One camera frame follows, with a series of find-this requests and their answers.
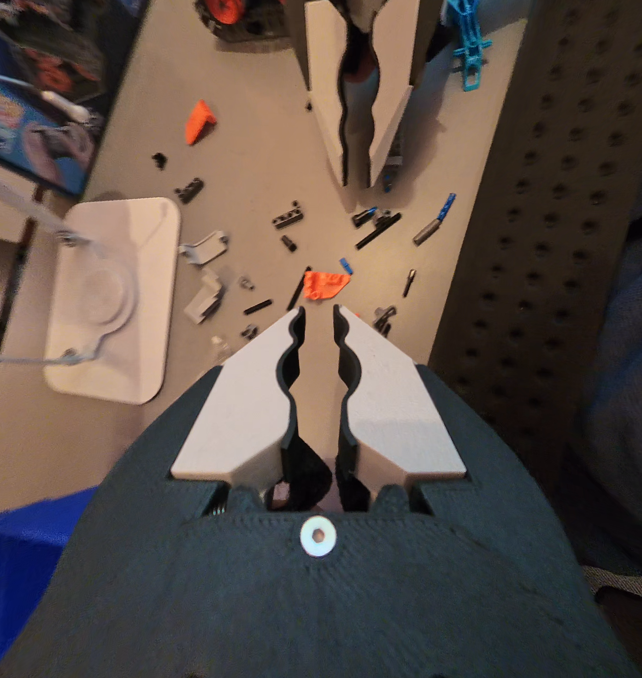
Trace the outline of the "orange curved panel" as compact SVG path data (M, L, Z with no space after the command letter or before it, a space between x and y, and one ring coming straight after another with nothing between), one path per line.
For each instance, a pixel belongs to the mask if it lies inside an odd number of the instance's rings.
M206 133L208 128L215 126L217 119L205 100L200 99L193 107L184 126L184 139L188 146L193 146Z

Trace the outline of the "cyan toy frame piece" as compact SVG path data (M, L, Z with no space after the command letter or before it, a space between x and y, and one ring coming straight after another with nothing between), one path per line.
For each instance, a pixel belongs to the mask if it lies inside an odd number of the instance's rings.
M478 1L448 1L446 18L457 30L459 46L453 52L461 64L463 91L478 89L480 85L484 50L493 42L482 36L478 21Z

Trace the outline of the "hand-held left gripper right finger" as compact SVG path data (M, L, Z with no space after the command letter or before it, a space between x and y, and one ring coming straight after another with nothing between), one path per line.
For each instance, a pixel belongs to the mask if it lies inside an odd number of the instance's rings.
M463 479L467 468L418 365L347 307L333 308L342 403L335 478L342 509L364 512L387 486Z

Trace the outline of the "dark grey short beam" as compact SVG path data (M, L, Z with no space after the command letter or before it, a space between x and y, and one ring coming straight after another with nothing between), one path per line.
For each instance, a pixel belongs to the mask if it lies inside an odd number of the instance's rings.
M194 177L190 182L181 188L175 188L173 190L175 196L180 201L182 205L187 205L191 203L205 187L205 182L199 178Z

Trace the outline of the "blue toy kit box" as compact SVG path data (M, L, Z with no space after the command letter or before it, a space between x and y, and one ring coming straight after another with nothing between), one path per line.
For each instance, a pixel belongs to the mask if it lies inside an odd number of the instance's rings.
M105 1L0 1L0 164L83 192L104 125Z

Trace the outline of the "toy vehicle with orange wheel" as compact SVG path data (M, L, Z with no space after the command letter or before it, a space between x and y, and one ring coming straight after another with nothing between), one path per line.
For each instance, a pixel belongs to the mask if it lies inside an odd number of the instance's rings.
M194 1L204 26L235 45L290 37L284 1Z

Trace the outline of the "white book stand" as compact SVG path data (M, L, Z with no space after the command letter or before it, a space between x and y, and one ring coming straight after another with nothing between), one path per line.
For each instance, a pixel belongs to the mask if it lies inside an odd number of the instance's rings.
M181 214L163 197L81 202L63 218L0 181L0 200L52 233L60 247L45 355L38 365L64 394L141 405L164 381Z

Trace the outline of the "orange wedge panel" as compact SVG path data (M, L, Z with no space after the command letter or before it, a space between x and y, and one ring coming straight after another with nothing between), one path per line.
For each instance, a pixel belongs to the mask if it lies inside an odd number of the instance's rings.
M323 273L309 270L303 278L303 296L311 301L322 301L335 297L351 281L349 274Z

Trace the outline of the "dark grey angled beam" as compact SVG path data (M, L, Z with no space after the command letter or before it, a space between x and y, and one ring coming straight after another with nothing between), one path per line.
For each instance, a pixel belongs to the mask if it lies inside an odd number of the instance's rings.
M299 201L295 200L292 201L290 209L274 217L271 224L275 229L281 230L301 221L304 217L305 214Z

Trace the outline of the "light grey boxy panel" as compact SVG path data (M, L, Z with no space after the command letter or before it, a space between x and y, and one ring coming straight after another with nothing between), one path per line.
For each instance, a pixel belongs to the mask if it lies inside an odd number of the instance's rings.
M184 314L194 324L200 325L220 306L223 296L223 282L210 267L205 267L201 276L201 287L184 308Z

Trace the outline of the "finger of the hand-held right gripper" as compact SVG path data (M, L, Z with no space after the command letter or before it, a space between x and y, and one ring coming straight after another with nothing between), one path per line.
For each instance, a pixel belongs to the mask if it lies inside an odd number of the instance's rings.
M371 107L374 132L369 148L370 183L379 179L412 93L410 72L419 1L386 1L372 22L370 45L378 67L378 89Z
M342 67L349 48L349 23L331 1L305 4L308 90L326 155L340 186L348 181L347 106Z

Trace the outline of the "blue plastic bin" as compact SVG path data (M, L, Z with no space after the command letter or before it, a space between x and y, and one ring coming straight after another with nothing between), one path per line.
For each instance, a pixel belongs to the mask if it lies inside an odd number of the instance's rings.
M45 593L96 489L0 513L0 659Z

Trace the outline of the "long black axle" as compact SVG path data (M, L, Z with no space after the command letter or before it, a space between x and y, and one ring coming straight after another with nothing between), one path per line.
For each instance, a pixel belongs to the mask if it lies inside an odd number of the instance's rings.
M384 213L382 216L377 219L375 227L372 232L368 233L364 238L362 238L355 245L356 250L362 250L371 242L374 242L379 236L389 230L394 224L401 220L402 213Z

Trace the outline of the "blue pin with grey sleeve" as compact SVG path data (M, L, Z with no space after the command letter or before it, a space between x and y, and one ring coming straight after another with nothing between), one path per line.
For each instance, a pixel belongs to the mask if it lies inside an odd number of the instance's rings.
M452 192L449 194L438 215L412 238L412 242L415 246L419 247L424 244L424 242L426 242L440 228L456 198L456 193Z

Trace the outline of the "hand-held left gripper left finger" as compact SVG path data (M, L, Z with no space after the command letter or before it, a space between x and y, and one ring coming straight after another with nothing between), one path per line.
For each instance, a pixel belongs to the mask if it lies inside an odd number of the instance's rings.
M225 360L170 467L173 479L216 481L264 495L284 482L289 511L306 511L325 497L333 473L299 435L290 392L300 374L305 330L299 307Z

